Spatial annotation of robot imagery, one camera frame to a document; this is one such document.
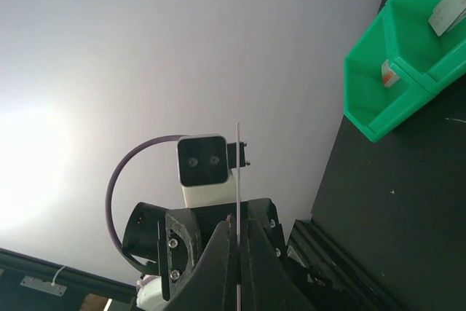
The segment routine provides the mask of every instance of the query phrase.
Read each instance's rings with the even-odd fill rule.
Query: green bin
[[[388,59],[384,18],[377,15],[344,61],[344,114],[371,141],[399,125],[433,98],[396,63],[390,68],[400,80],[387,88],[382,64]]]
[[[441,0],[388,0],[385,34],[390,64],[432,94],[466,73],[466,20],[437,36],[428,19]]]

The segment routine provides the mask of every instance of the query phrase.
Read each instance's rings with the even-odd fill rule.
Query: black tabletop
[[[343,118],[315,220],[413,310],[466,310],[466,76],[378,143]]]

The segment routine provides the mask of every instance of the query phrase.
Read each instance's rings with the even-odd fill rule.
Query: screw
[[[177,269],[174,269],[174,270],[170,273],[170,278],[171,278],[172,280],[178,280],[178,279],[180,278],[180,276],[181,276],[181,273],[180,273],[180,271],[177,270]]]
[[[172,249],[178,247],[178,241],[175,238],[172,238],[168,241],[168,246]]]

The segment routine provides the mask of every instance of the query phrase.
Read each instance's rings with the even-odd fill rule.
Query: white speck
[[[465,123],[466,124],[466,120],[462,120],[462,119],[457,119],[457,118],[445,118],[446,120],[454,120],[455,122],[460,122],[460,123]]]

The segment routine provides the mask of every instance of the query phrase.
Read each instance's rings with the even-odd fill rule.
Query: metal bracket
[[[23,278],[21,285],[56,296],[62,296],[66,291],[65,286],[60,286],[58,284],[52,286],[51,282],[44,282],[43,280],[29,276]]]

